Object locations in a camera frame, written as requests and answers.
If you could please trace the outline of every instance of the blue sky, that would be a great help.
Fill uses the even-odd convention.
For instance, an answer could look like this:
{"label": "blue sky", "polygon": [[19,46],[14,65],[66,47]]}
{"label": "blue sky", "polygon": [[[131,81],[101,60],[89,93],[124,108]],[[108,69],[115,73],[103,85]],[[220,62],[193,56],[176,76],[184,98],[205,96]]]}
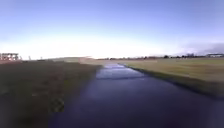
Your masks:
{"label": "blue sky", "polygon": [[1,0],[0,52],[23,58],[216,52],[224,41],[223,7],[222,0]]}

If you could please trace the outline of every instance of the grassy bank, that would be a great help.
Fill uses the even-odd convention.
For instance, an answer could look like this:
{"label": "grassy bank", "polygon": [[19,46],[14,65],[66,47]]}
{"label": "grassy bank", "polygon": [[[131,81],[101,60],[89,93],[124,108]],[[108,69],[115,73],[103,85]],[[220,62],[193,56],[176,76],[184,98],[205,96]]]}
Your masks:
{"label": "grassy bank", "polygon": [[223,58],[160,59],[119,63],[203,94],[224,97]]}
{"label": "grassy bank", "polygon": [[11,108],[17,128],[47,127],[54,112],[63,111],[70,94],[79,94],[99,66],[64,62],[0,65],[0,102]]}

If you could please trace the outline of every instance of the building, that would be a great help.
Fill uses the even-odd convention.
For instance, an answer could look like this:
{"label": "building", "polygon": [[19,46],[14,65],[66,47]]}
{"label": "building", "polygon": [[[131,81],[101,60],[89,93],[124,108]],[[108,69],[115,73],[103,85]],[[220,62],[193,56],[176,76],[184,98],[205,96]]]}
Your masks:
{"label": "building", "polygon": [[207,54],[207,57],[224,57],[224,54]]}
{"label": "building", "polygon": [[0,60],[8,60],[8,61],[12,61],[12,60],[18,60],[18,53],[0,53]]}

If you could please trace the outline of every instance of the dark grass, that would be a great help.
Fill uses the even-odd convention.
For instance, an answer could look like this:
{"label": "dark grass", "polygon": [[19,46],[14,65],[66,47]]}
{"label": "dark grass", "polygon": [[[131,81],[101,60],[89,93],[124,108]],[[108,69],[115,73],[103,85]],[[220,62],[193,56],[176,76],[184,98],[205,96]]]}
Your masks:
{"label": "dark grass", "polygon": [[219,99],[219,100],[224,99],[224,90],[220,89],[223,86],[223,83],[204,81],[204,80],[200,80],[196,78],[166,74],[166,73],[161,73],[156,71],[149,71],[145,69],[134,68],[132,66],[127,66],[127,67],[140,71],[142,73],[148,74],[150,76],[171,82],[179,87],[188,89],[190,91],[194,91],[196,93],[206,95],[210,98]]}
{"label": "dark grass", "polygon": [[4,101],[8,105],[10,125],[47,127],[49,117],[62,112],[66,99],[70,95],[78,96],[98,68],[51,61],[0,65],[0,103]]}

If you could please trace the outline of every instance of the field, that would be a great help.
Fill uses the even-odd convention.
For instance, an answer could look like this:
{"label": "field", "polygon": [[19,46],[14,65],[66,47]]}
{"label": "field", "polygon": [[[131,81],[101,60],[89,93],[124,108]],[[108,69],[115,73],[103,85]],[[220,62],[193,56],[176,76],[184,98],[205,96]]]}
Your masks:
{"label": "field", "polygon": [[98,68],[51,61],[0,65],[1,127],[48,127],[49,117],[63,111],[64,101],[78,96]]}
{"label": "field", "polygon": [[224,58],[118,61],[194,91],[224,96]]}

